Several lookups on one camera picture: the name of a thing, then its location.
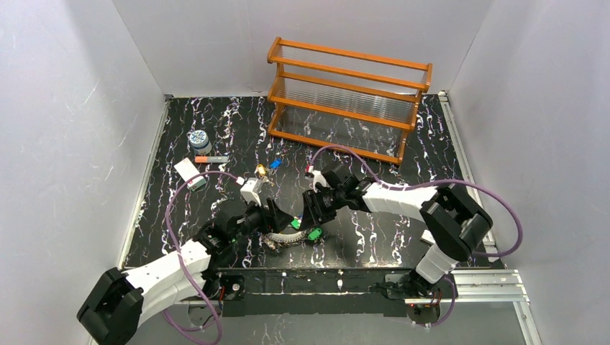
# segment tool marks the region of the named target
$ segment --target white wall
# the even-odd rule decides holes
[[[610,343],[609,22],[607,1],[495,1],[450,91],[477,182],[524,223],[506,261],[545,344]]]
[[[114,0],[163,93],[267,93],[277,36],[434,63],[431,92],[449,88],[489,0]]]
[[[164,98],[111,1],[0,3],[2,344],[85,344]]]

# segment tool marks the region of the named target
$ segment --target blue block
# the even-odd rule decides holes
[[[278,159],[274,160],[273,163],[271,163],[271,165],[269,165],[269,167],[271,169],[277,169],[280,166],[280,164],[282,164],[282,160],[278,158]]]

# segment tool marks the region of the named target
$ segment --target small white box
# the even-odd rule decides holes
[[[195,165],[193,165],[191,160],[188,158],[183,159],[178,164],[174,165],[173,168],[176,169],[178,174],[180,174],[180,176],[185,182],[193,176],[199,174],[199,170],[197,170]],[[199,176],[198,178],[195,178],[194,180],[189,182],[186,187],[192,192],[193,190],[196,190],[197,188],[205,185],[206,183],[206,179]]]

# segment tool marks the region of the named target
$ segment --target orange wooden rack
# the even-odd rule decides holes
[[[268,63],[276,63],[276,79],[269,90],[268,100],[276,104],[276,111],[269,124],[268,133],[297,142],[325,146],[331,144],[324,140],[312,139],[276,129],[286,106],[295,106],[334,114],[359,121],[390,126],[401,130],[397,153],[382,155],[363,149],[353,148],[359,155],[384,162],[401,164],[406,146],[406,137],[415,128],[417,108],[422,94],[428,91],[432,78],[432,64],[412,63],[377,55],[351,52],[331,47],[310,45],[302,42],[282,40],[277,37],[267,55]],[[305,74],[289,73],[285,65],[302,70]],[[310,76],[311,71],[331,78]],[[333,75],[365,79],[374,85],[396,86],[405,92],[395,93],[377,88],[358,86],[332,80]],[[372,107],[362,106],[374,101],[386,102],[372,111]]]

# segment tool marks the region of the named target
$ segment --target small jar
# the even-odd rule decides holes
[[[192,131],[188,136],[188,143],[193,148],[195,155],[204,156],[211,151],[208,134],[202,130]]]

